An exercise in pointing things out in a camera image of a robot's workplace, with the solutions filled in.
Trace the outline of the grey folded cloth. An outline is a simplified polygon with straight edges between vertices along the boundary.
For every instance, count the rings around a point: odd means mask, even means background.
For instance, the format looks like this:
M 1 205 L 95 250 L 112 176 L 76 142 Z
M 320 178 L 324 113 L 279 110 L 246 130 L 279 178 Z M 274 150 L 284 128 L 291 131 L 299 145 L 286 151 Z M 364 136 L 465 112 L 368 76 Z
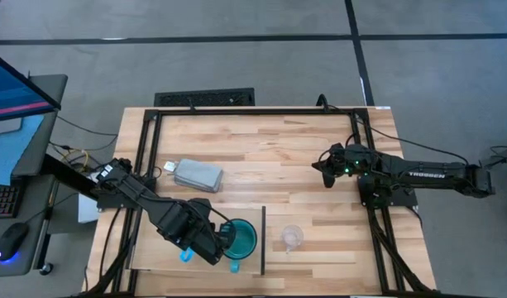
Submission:
M 218 192 L 223 177 L 221 167 L 190 159 L 167 161 L 163 169 L 173 174 L 177 185 L 209 193 Z

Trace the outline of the light wooden shelf board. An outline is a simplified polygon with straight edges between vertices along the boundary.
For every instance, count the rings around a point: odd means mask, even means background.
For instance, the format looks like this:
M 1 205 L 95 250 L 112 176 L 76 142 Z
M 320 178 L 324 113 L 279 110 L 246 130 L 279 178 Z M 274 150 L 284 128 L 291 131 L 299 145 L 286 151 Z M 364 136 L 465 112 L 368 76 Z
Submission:
M 214 204 L 213 207 L 229 219 L 245 219 L 254 226 L 258 236 L 256 249 L 248 258 L 241 261 L 239 273 L 259 274 L 263 236 L 261 228 L 264 223 L 262 208 L 250 207 L 247 204 Z M 231 272 L 231 260 L 227 257 L 222 257 L 221 261 L 213 266 L 197 254 L 189 262 L 182 262 L 179 259 L 180 252 L 179 248 L 164 240 L 156 232 L 156 227 L 150 222 L 147 212 L 143 211 L 135 252 L 132 255 L 132 269 L 202 273 Z

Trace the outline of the black keyboard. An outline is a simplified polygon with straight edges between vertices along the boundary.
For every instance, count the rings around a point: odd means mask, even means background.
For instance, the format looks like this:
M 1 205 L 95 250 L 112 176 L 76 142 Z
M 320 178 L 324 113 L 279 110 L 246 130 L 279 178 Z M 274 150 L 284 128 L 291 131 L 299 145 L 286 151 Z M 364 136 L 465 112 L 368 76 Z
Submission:
M 0 219 L 17 216 L 22 196 L 21 184 L 0 185 Z

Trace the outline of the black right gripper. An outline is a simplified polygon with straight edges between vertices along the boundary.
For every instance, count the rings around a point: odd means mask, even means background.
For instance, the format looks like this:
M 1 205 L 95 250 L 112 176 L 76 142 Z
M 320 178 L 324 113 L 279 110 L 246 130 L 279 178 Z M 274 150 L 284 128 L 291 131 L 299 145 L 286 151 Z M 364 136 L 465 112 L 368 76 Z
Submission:
M 344 147 L 341 143 L 331 145 L 327 150 L 328 157 L 325 160 L 315 161 L 313 168 L 318 168 L 323 173 L 323 184 L 326 188 L 332 188 L 336 178 L 343 175 L 352 175 L 358 171 L 358 163 L 363 155 L 363 146 L 351 144 Z

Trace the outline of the grey rolling computer desk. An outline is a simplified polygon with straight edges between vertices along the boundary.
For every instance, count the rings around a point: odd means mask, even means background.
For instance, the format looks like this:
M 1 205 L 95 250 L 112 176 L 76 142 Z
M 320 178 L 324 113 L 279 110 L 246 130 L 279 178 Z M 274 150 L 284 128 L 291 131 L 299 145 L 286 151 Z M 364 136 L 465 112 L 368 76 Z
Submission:
M 22 185 L 22 203 L 15 218 L 0 219 L 0 237 L 14 223 L 27 224 L 29 231 L 14 257 L 0 262 L 0 277 L 39 271 L 47 263 L 45 255 L 50 242 L 47 229 L 59 183 L 53 175 L 42 175 L 40 169 L 55 118 L 55 113 L 45 115 L 12 173 L 14 180 Z

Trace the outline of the teal mug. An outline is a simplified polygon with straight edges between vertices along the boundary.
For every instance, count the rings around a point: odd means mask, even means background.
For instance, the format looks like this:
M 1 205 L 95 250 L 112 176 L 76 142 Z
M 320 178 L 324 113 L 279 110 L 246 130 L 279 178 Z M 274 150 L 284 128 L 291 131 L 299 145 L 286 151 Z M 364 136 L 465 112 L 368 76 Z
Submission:
M 236 228 L 236 238 L 232 247 L 223 254 L 230 259 L 230 272 L 238 273 L 241 261 L 256 249 L 257 233 L 254 226 L 245 219 L 232 219 L 230 222 L 233 222 Z

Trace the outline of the black computer mouse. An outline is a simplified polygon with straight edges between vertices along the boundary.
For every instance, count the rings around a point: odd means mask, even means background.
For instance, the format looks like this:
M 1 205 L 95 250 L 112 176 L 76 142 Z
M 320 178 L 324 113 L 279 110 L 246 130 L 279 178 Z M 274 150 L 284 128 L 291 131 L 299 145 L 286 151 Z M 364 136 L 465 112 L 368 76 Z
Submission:
M 27 236 L 29 227 L 26 223 L 12 224 L 0 237 L 0 262 L 14 257 Z

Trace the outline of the white box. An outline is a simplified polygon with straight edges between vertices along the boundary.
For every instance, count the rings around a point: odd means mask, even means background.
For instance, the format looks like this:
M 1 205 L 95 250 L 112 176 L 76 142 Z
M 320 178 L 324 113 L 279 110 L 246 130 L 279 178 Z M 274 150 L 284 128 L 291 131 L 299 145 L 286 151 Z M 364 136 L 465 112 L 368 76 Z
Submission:
M 80 224 L 87 224 L 90 222 L 97 221 L 99 217 L 99 211 L 97 207 L 97 201 L 84 194 L 78 196 L 78 213 L 77 220 Z

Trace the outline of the black aluminium table frame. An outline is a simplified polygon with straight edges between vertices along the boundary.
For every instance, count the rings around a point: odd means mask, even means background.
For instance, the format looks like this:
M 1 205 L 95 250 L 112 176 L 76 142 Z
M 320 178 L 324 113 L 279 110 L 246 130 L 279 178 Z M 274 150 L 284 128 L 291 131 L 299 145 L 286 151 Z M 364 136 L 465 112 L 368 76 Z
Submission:
M 158 166 L 190 158 L 223 168 L 214 204 L 266 207 L 265 275 L 132 269 L 136 296 L 331 296 L 380 294 L 380 279 L 366 209 L 356 180 L 342 177 L 328 189 L 312 167 L 333 143 L 352 134 L 350 118 L 318 107 L 227 110 L 223 115 L 170 109 L 160 120 L 127 108 L 115 154 L 142 155 Z M 301 227 L 304 240 L 286 252 L 281 232 Z

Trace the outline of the black computer monitor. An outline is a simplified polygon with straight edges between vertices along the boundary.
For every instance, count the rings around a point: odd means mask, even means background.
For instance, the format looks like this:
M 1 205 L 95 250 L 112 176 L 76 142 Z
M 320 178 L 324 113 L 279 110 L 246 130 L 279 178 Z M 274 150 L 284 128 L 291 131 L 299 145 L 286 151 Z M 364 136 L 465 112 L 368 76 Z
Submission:
M 0 57 L 0 121 L 60 109 L 59 102 Z

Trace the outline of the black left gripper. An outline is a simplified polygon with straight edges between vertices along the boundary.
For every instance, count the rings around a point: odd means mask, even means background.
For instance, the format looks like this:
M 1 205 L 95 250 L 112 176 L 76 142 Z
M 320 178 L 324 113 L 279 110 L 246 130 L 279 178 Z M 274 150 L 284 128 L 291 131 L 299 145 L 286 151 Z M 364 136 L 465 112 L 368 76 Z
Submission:
M 212 205 L 207 199 L 190 199 L 187 201 L 191 208 L 195 223 L 201 224 L 200 230 L 194 236 L 193 242 L 189 245 L 204 261 L 216 265 L 235 241 L 236 228 L 233 222 L 226 222 L 216 228 L 211 222 L 209 215 L 214 212 Z

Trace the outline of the clear glass cup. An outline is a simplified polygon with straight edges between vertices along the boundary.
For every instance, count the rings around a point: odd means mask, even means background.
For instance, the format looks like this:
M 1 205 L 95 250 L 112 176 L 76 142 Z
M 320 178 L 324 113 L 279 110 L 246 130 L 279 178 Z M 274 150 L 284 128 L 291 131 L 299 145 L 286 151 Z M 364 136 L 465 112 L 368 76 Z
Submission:
M 285 244 L 285 251 L 290 252 L 300 246 L 303 242 L 303 230 L 297 225 L 288 225 L 281 232 L 281 240 Z

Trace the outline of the black desk base bar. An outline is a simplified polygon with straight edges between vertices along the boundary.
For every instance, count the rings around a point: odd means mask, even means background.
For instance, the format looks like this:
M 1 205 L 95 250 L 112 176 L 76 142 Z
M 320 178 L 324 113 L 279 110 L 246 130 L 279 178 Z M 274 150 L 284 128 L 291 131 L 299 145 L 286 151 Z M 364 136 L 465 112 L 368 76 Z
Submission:
M 77 190 L 90 199 L 98 199 L 93 193 L 96 186 L 95 182 L 47 153 L 42 162 L 40 173 L 42 175 L 53 175 L 59 182 Z

